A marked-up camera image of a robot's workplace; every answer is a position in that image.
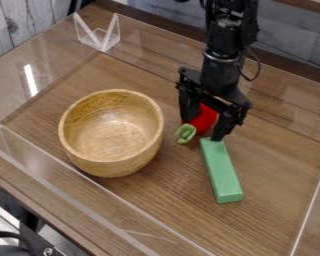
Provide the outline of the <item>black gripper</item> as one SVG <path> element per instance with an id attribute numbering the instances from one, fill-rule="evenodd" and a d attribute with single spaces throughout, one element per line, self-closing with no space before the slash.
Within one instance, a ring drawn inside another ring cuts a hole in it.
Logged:
<path id="1" fill-rule="evenodd" d="M 235 125 L 241 125 L 252 103 L 237 87 L 243 76 L 244 55 L 223 58 L 212 51 L 203 53 L 201 70 L 188 67 L 179 69 L 180 117 L 189 123 L 200 113 L 200 104 L 219 112 L 212 130 L 212 141 L 221 141 Z"/>

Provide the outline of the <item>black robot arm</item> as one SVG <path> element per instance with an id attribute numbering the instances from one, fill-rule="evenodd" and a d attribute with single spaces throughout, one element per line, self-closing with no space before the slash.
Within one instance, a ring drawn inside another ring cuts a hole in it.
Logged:
<path id="1" fill-rule="evenodd" d="M 181 120 L 188 123 L 205 105 L 219 113 L 211 140 L 221 141 L 236 125 L 244 123 L 252 102 L 239 89 L 239 80 L 253 81 L 261 71 L 248 77 L 243 72 L 249 45 L 256 41 L 257 0 L 200 0 L 205 11 L 207 41 L 201 70 L 179 69 L 179 106 Z"/>

